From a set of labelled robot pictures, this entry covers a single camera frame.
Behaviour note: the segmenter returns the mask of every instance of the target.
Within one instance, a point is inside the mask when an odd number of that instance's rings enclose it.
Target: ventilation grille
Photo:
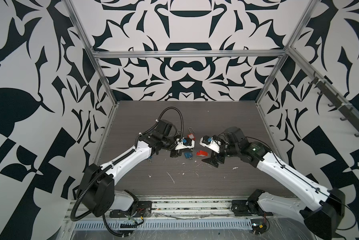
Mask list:
[[[112,229],[119,229],[124,220],[109,220]],[[103,221],[78,221],[76,231],[80,230],[105,230]],[[251,230],[249,219],[186,219],[186,220],[145,220],[144,224],[137,227],[139,230],[196,230],[196,229],[244,229]],[[135,230],[135,228],[121,228],[121,230]]]

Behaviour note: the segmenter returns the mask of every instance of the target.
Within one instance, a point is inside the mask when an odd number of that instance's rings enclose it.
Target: red tag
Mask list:
[[[194,137],[193,133],[189,134],[187,137],[190,138],[191,140],[196,140],[196,138]]]
[[[200,157],[206,157],[207,155],[208,155],[208,154],[207,154],[206,151],[200,150],[200,151],[197,152],[197,156],[200,156]]]

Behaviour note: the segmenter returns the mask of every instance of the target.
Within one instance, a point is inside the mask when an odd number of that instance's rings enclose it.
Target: white debris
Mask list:
[[[173,181],[173,184],[175,184],[175,182],[174,182],[174,180],[173,180],[173,178],[172,178],[172,176],[170,176],[170,174],[168,173],[168,172],[166,172],[168,175],[169,175],[169,177],[172,179],[172,181]]]

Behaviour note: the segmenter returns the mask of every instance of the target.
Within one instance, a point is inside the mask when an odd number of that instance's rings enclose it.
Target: clear plastic sheet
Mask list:
[[[135,230],[128,240],[315,240],[313,234],[300,222],[290,218],[270,218],[270,228],[261,236],[248,230]],[[71,240],[120,240],[107,230],[73,231]]]

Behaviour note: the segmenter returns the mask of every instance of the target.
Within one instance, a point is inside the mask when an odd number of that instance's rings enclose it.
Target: hook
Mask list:
[[[351,105],[351,103],[342,103],[342,104],[337,108],[337,110],[340,109],[340,108],[342,108],[342,107],[345,106],[345,105]]]
[[[355,137],[359,137],[359,134],[354,134]]]
[[[341,121],[346,121],[346,120],[348,120],[348,119],[349,119],[349,117],[340,118]]]

